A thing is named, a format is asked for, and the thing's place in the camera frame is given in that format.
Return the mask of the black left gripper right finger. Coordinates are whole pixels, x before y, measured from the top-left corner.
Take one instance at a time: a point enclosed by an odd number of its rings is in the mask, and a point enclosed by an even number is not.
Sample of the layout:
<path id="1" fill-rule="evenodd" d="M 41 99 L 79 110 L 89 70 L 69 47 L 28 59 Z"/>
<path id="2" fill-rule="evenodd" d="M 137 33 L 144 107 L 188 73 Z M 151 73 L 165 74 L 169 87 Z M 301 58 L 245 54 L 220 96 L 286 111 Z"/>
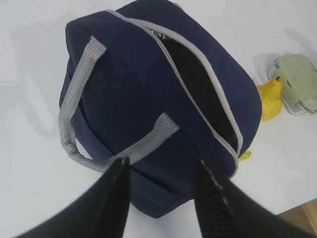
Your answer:
<path id="1" fill-rule="evenodd" d="M 252 200 L 213 161 L 200 159 L 195 175 L 194 202 L 202 237 L 313 237 Z"/>

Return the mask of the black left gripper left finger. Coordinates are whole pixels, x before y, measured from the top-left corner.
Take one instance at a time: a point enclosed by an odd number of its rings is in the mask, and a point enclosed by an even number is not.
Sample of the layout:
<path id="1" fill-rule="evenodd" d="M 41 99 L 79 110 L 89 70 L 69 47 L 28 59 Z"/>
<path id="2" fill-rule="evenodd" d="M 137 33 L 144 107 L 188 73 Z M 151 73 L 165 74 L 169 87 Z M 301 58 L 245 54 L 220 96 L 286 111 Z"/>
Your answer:
<path id="1" fill-rule="evenodd" d="M 130 161 L 117 159 L 76 201 L 22 238 L 121 238 L 130 204 Z"/>

